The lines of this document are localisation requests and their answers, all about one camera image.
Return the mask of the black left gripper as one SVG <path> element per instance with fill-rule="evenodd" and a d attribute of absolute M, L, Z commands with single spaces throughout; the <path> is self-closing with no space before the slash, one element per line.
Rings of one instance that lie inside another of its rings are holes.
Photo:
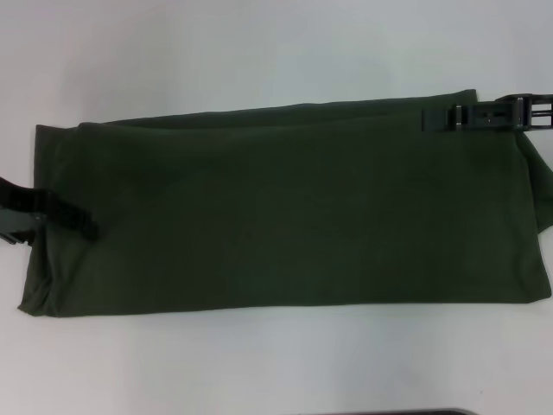
<path fill-rule="evenodd" d="M 11 245 L 32 246 L 37 232 L 48 224 L 76 232 L 95 240 L 98 224 L 92 215 L 63 200 L 56 193 L 25 188 L 1 179 L 1 239 Z"/>

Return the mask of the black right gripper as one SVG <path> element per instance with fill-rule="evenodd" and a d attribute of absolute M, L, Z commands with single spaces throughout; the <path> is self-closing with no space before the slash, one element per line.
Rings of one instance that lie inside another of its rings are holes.
<path fill-rule="evenodd" d="M 424 110 L 423 131 L 538 131 L 552 129 L 551 94 L 512 94 L 473 105 Z"/>

